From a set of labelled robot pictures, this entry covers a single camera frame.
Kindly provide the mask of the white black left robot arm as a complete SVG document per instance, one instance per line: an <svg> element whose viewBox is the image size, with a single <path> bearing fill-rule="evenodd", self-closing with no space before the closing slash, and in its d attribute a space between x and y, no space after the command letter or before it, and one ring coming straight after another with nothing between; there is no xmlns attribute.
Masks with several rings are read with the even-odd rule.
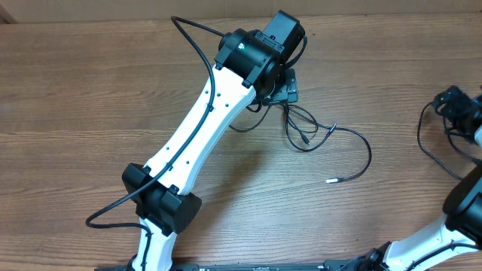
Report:
<svg viewBox="0 0 482 271"><path fill-rule="evenodd" d="M278 11L264 30L222 36L202 93L170 140L146 164L129 164L141 239L128 270L169 270L175 240L200 210L197 175L225 130L248 105L296 101L292 54L306 44L300 21Z"/></svg>

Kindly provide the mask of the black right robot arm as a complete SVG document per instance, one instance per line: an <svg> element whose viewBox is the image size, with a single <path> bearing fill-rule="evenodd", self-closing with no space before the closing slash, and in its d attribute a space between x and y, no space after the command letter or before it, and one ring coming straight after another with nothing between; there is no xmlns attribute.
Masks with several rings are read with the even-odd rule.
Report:
<svg viewBox="0 0 482 271"><path fill-rule="evenodd" d="M450 145L452 137L481 146L481 96L469 97L457 86L429 103L442 117ZM428 270L452 257L481 251L481 160L459 148L455 151L475 164L450 191L442 216L406 239L375 248L356 264L356 270Z"/></svg>

